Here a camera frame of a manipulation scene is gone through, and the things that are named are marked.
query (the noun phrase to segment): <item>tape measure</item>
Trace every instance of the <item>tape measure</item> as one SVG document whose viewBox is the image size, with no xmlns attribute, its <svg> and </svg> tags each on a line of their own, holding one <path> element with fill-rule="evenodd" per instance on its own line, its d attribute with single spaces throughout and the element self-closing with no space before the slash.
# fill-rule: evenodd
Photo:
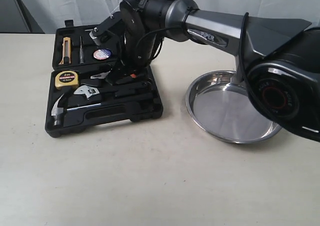
<svg viewBox="0 0 320 226">
<path fill-rule="evenodd" d="M 55 77 L 55 87 L 60 90 L 62 87 L 72 86 L 75 89 L 79 87 L 79 77 L 76 72 L 64 71 Z"/>
</svg>

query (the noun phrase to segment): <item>tool case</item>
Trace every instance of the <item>tool case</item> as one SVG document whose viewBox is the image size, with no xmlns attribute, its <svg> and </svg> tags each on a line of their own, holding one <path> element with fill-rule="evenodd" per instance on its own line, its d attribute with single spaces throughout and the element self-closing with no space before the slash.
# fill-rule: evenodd
<svg viewBox="0 0 320 226">
<path fill-rule="evenodd" d="M 125 25 L 120 13 L 115 13 L 104 23 L 109 31 L 119 37 L 124 35 Z M 136 123 L 162 116 L 163 105 L 150 66 L 134 78 L 123 78 L 113 86 L 103 78 L 91 79 L 91 76 L 107 73 L 119 59 L 119 38 L 106 37 L 101 40 L 102 45 L 97 46 L 89 35 L 94 27 L 96 25 L 74 27 L 73 21 L 65 21 L 65 28 L 56 31 L 52 60 L 54 71 L 50 79 L 45 120 L 45 130 L 51 137 L 80 133 L 88 127 L 100 124 L 122 120 Z M 81 37 L 84 59 L 82 63 Z M 70 45 L 67 45 L 70 48 L 70 58 L 64 57 L 64 38 L 70 38 Z M 98 49 L 108 49 L 111 56 L 103 61 L 95 59 L 93 54 Z M 78 81 L 77 85 L 69 85 L 75 80 Z M 83 95 L 75 94 L 77 88 L 83 85 L 95 88 L 98 93 L 89 98 L 85 92 Z"/>
</svg>

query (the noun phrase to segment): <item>stainless steel bowl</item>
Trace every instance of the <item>stainless steel bowl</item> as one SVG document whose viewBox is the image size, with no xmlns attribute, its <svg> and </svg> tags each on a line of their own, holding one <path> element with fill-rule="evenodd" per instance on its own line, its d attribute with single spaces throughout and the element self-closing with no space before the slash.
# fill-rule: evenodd
<svg viewBox="0 0 320 226">
<path fill-rule="evenodd" d="M 185 101 L 190 116 L 204 131 L 229 143 L 251 144 L 276 135 L 281 127 L 250 103 L 235 71 L 215 71 L 197 78 Z"/>
</svg>

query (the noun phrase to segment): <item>red ring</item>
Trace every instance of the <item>red ring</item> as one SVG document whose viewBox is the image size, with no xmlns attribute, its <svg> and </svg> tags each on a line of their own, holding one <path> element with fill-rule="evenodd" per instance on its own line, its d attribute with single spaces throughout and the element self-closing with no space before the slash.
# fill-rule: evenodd
<svg viewBox="0 0 320 226">
<path fill-rule="evenodd" d="M 276 90 L 283 97 L 284 103 L 280 107 L 275 107 L 275 106 L 271 105 L 268 102 L 268 100 L 266 99 L 266 95 L 265 95 L 266 94 L 266 90 L 269 90 L 269 89 Z M 264 88 L 264 90 L 262 92 L 262 98 L 263 98 L 264 102 L 266 102 L 268 104 L 268 106 L 270 106 L 271 108 L 274 108 L 274 109 L 278 109 L 278 110 L 284 108 L 287 105 L 287 102 L 288 102 L 286 96 L 284 95 L 284 93 L 280 89 L 278 89 L 276 87 L 266 87 L 266 88 Z"/>
</svg>

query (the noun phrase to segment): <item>white table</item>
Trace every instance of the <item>white table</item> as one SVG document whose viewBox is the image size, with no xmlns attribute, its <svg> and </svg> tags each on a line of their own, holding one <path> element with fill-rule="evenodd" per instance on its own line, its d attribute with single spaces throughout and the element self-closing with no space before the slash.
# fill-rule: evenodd
<svg viewBox="0 0 320 226">
<path fill-rule="evenodd" d="M 283 130 L 229 145 L 190 119 L 189 84 L 234 69 L 232 56 L 166 40 L 152 66 L 162 119 L 53 139 L 53 45 L 54 35 L 0 35 L 0 225 L 320 224 L 319 143 Z"/>
</svg>

